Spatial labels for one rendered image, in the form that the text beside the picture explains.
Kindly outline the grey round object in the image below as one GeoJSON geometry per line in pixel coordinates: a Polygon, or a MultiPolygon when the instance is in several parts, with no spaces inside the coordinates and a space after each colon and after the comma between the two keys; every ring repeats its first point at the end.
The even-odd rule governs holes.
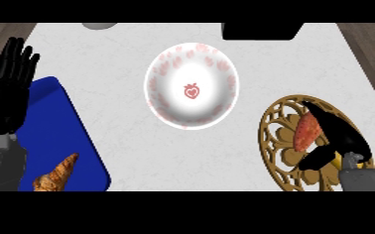
{"type": "Polygon", "coordinates": [[[117,23],[83,23],[84,27],[90,30],[109,29],[117,23]]]}

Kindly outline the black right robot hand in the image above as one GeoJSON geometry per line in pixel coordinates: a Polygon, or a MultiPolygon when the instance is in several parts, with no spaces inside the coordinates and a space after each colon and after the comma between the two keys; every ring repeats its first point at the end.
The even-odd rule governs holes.
{"type": "Polygon", "coordinates": [[[318,146],[301,159],[298,169],[318,171],[335,159],[335,154],[344,156],[347,153],[353,153],[360,156],[359,164],[368,162],[372,158],[369,144],[353,126],[313,103],[303,101],[303,105],[316,118],[328,144],[318,146]]]}

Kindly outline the blue cutting board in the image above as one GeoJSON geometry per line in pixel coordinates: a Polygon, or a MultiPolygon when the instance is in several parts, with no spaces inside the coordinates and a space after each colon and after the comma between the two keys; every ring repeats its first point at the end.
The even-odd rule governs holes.
{"type": "Polygon", "coordinates": [[[28,152],[21,191],[34,190],[36,178],[47,174],[73,153],[80,156],[65,191],[107,191],[109,174],[68,92],[53,76],[31,84],[27,119],[16,136],[28,152]]]}

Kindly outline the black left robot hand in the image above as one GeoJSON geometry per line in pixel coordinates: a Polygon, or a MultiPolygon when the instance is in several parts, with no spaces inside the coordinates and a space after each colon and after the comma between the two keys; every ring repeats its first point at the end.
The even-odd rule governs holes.
{"type": "Polygon", "coordinates": [[[27,117],[30,86],[40,55],[24,47],[22,38],[11,37],[0,53],[0,135],[14,134],[27,117]]]}

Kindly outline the brown croissant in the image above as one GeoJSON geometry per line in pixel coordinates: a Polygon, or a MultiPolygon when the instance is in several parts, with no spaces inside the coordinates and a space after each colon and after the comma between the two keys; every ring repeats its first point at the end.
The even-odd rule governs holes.
{"type": "Polygon", "coordinates": [[[33,187],[36,191],[64,191],[68,179],[74,172],[76,163],[80,155],[71,154],[55,169],[34,179],[33,187]]]}

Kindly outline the orange-red sweet potato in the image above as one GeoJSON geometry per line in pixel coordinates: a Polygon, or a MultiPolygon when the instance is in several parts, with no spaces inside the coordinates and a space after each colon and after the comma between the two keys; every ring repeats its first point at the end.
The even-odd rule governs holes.
{"type": "Polygon", "coordinates": [[[316,118],[307,112],[298,119],[293,137],[293,146],[297,152],[304,152],[322,133],[316,118]]]}

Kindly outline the black appliance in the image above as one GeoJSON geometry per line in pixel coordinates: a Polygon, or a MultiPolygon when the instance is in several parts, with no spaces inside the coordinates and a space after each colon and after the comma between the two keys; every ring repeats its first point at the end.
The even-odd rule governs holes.
{"type": "Polygon", "coordinates": [[[226,41],[290,41],[303,23],[223,23],[226,41]]]}

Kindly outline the gold openwork round placemat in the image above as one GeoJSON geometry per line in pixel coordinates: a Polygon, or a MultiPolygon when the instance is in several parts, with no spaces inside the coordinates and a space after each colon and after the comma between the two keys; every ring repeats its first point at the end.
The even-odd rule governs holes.
{"type": "MultiPolygon", "coordinates": [[[[322,99],[307,95],[290,95],[281,98],[266,110],[259,129],[259,143],[263,161],[270,175],[285,191],[301,191],[307,185],[318,185],[322,191],[332,190],[340,183],[338,173],[343,169],[343,158],[335,159],[318,171],[298,169],[298,162],[318,146],[328,144],[324,132],[304,152],[297,152],[293,137],[300,117],[309,112],[303,101],[313,103],[324,111],[338,116],[358,130],[344,113],[322,99]]],[[[359,164],[359,169],[375,169],[374,159],[359,164]]]]}

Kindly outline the white bowl with strawberry print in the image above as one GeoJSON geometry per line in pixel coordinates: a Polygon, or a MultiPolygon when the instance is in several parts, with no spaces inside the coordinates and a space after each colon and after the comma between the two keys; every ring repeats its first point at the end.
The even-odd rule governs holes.
{"type": "Polygon", "coordinates": [[[151,112],[182,130],[202,130],[223,121],[236,105],[239,89],[239,75],[229,57],[201,43],[169,48],[145,74],[143,93],[151,112]]]}

